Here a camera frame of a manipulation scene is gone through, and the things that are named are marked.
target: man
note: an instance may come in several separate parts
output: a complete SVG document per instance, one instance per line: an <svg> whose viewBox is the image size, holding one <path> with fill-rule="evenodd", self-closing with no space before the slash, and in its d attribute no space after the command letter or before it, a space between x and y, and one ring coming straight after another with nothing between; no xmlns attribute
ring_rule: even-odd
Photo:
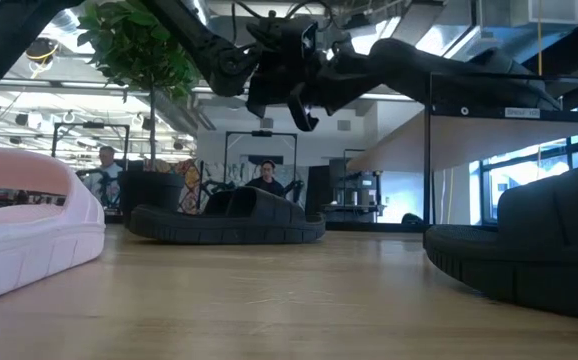
<svg viewBox="0 0 578 360"><path fill-rule="evenodd" d="M113 199L115 199L120 193L120 187L118 186L118 181L116 179L122 171L122 168L114 161L115 155L116 150L111 146L101 147L100 152L98 153L98 158L100 159L100 167L98 170L105 172L109 176L109 179L112 180L107 184L106 189L107 199L109 201L113 201ZM92 173L83 181L87 189L89 189L98 200L101 200L102 198L102 180L103 176L101 174Z"/></svg>
<svg viewBox="0 0 578 360"><path fill-rule="evenodd" d="M253 179L247 183L246 186L256 187L260 190L264 190L268 193L285 197L285 189L279 182L273 178L273 173L276 170L276 164L271 160L265 160L260 164L260 176L257 179Z"/></svg>

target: black slide sandal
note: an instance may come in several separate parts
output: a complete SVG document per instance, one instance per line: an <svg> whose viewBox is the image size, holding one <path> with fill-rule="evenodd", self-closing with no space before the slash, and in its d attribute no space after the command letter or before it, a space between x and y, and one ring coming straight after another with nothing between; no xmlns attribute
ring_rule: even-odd
<svg viewBox="0 0 578 360"><path fill-rule="evenodd" d="M578 169L506 191L498 223L434 226L427 256L486 296L578 317Z"/></svg>
<svg viewBox="0 0 578 360"><path fill-rule="evenodd" d="M305 216L297 204L260 189L241 187L212 195L202 215L140 205L130 231L181 245L303 244L325 233L321 215Z"/></svg>

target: black pot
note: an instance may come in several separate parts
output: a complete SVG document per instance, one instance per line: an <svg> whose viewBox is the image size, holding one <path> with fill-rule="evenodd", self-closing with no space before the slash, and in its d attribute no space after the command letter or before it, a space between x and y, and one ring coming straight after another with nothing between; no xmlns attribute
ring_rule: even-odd
<svg viewBox="0 0 578 360"><path fill-rule="evenodd" d="M177 211L185 180L178 174L123 171L118 176L118 184L123 223L128 228L131 212L138 205L147 204Z"/></svg>

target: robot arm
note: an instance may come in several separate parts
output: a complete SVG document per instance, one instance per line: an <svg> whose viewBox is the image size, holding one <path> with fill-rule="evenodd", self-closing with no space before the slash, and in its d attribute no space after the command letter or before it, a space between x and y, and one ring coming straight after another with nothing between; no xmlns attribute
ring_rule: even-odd
<svg viewBox="0 0 578 360"><path fill-rule="evenodd" d="M334 46L334 57L327 61L324 52L316 48L316 21L291 17L293 13L276 17L273 11L267 17L256 14L258 24L247 25L256 42L237 48L209 31L179 0L141 1L178 39L217 95L243 94L250 79L247 109L263 117L267 105L287 104L302 131L312 131L318 124L310 114L312 107L323 107L332 115L380 84L426 102L426 85L433 72L529 73L500 52L486 52L463 63L427 54L395 39L379 40L364 56L354 52L347 37ZM0 79L60 10L81 2L1 0ZM559 109L558 102L544 91L544 84L541 87L519 80L443 77L434 80L433 91L434 104Z"/></svg>

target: wooden table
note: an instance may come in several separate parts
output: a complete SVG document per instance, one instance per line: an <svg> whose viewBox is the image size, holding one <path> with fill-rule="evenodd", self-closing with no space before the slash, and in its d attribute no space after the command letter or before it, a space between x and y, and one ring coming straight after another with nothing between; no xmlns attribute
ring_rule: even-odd
<svg viewBox="0 0 578 360"><path fill-rule="evenodd" d="M115 226L100 259L0 297L0 359L578 360L578 319L479 296L419 235L174 247Z"/></svg>

